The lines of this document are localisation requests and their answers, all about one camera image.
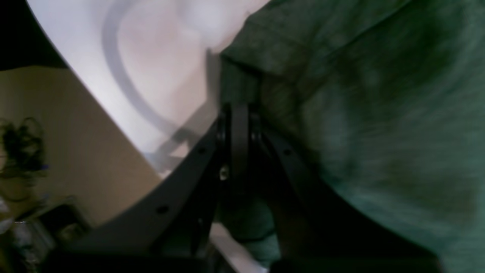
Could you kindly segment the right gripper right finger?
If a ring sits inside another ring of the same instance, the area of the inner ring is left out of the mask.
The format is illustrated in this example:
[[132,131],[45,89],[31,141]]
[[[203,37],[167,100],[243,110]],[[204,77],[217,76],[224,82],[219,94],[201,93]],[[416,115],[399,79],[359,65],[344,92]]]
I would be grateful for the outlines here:
[[254,111],[248,115],[251,190],[267,202],[281,260],[272,273],[440,273],[426,247],[343,200]]

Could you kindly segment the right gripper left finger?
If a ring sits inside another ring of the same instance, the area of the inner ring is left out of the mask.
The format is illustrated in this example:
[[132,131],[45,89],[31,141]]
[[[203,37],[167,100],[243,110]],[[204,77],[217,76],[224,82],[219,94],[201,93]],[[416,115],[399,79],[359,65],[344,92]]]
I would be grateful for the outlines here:
[[224,110],[161,185],[111,221],[53,251],[44,273],[206,273],[230,113]]

